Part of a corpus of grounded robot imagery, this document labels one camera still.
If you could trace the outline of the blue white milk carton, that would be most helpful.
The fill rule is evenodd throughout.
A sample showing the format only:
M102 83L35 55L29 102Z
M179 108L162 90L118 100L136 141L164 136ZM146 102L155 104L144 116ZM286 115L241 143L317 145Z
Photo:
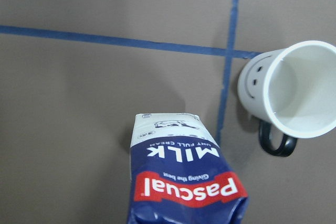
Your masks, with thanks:
M128 223L241 223L248 194L197 115L135 117Z

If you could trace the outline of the white smiley face mug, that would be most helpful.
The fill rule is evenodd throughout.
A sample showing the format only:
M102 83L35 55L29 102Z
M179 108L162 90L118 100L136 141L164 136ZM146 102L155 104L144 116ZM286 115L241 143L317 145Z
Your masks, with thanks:
M335 46L317 40L257 55L241 71L237 92L259 119L259 144L287 157L300 138L335 128Z

